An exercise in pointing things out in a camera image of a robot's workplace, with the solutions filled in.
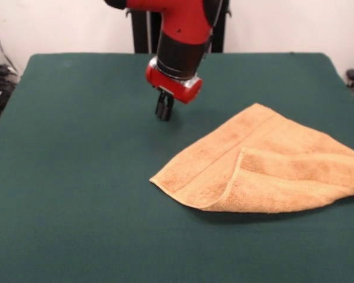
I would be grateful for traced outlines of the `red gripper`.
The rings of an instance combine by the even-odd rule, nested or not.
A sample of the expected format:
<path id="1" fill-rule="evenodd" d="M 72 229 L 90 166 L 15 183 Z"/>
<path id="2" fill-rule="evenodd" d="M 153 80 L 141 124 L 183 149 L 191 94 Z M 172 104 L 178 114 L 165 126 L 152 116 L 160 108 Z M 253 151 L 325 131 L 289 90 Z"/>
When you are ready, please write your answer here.
<path id="1" fill-rule="evenodd" d="M 161 90 L 156 105 L 156 116 L 169 121 L 174 98 L 184 104 L 192 102 L 203 85 L 203 80 L 196 75 L 187 81 L 176 80 L 163 74 L 154 62 L 148 63 L 145 71 L 147 81 L 155 88 Z"/>

